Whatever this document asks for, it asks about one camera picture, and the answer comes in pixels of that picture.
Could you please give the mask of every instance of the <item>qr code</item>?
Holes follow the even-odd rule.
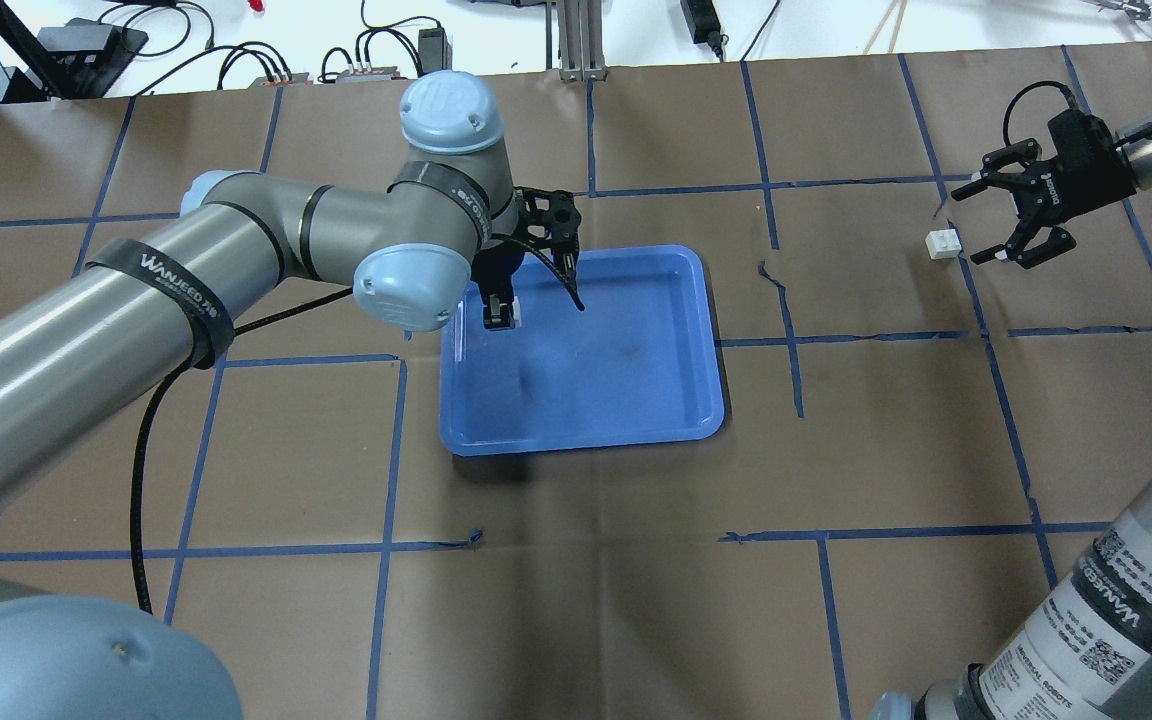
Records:
[[[1084,652],[1079,660],[1112,685],[1119,684],[1123,675],[1135,667],[1135,660],[1121,655],[1105,641],[1097,641],[1092,647],[1087,647],[1087,652]]]
[[[1108,561],[1114,560],[1114,556],[1123,550],[1124,544],[1123,537],[1117,533],[1117,530],[1111,530],[1105,537],[1097,539],[1096,550],[1100,551],[1101,558]]]

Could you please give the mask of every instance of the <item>black strap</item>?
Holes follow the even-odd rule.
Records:
[[[310,227],[314,223],[314,210],[319,206],[319,200],[323,200],[323,196],[326,191],[332,190],[334,184],[324,184],[317,190],[314,195],[310,196],[310,200],[305,204],[305,210],[301,213],[301,264],[305,265],[306,273],[310,273],[310,279],[312,281],[321,281],[319,278],[319,270],[314,267],[314,257],[310,253]]]
[[[456,202],[470,222],[479,232],[479,249],[492,237],[492,213],[488,211],[488,194],[483,185],[475,182],[465,173],[450,165],[415,160],[397,169],[397,176],[385,192],[394,190],[394,185],[411,182],[442,192],[448,200]]]
[[[211,202],[204,202],[204,205],[223,205],[226,209],[237,210],[243,215],[247,215],[247,219],[251,220],[251,222],[255,223],[257,228],[260,228],[260,232],[265,233],[265,240],[267,240],[270,244],[274,247],[274,258],[278,259],[278,282],[283,282],[287,279],[287,260],[283,259],[283,248],[279,245],[278,236],[275,236],[273,229],[271,229],[270,226],[265,223],[265,220],[260,219],[260,215],[252,213],[251,210],[243,209],[243,206],[238,205],[236,202],[211,200]]]
[[[1119,577],[1102,558],[1101,546],[1102,538],[1097,538],[1075,562],[1074,589],[1106,623],[1152,655],[1152,605]]]
[[[189,357],[189,365],[210,367],[217,363],[217,357],[229,350],[234,342],[229,310],[211,288],[164,251],[122,237],[109,242],[84,268],[93,265],[136,278],[180,305],[194,329],[194,355]]]

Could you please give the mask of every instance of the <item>white block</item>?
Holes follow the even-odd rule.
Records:
[[[956,229],[927,233],[927,255],[932,256],[932,260],[957,258],[961,251],[963,251],[963,243],[958,242]]]

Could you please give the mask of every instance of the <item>light blue joint cap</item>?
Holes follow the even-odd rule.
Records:
[[[112,600],[0,602],[0,719],[241,720],[238,692],[204,644]]]
[[[250,172],[252,170],[207,170],[202,173],[200,176],[194,179],[194,182],[189,184],[189,190],[180,199],[180,214],[185,215],[200,209],[202,202],[206,199],[211,188],[220,184],[223,179],[241,176],[241,174]]]
[[[397,116],[407,142],[439,156],[484,150],[505,136],[492,88],[470,73],[439,70],[414,82]]]
[[[882,694],[869,720],[914,720],[914,698],[908,694]]]
[[[353,273],[358,306],[404,331],[433,332],[452,319],[470,285],[470,262],[426,242],[386,247],[367,255]]]

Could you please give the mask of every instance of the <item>blue tray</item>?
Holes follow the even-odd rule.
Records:
[[[483,328],[470,286],[444,328],[440,430],[457,455],[712,435],[723,423],[700,259],[685,247],[579,256],[579,313],[535,258],[513,286],[522,324]]]

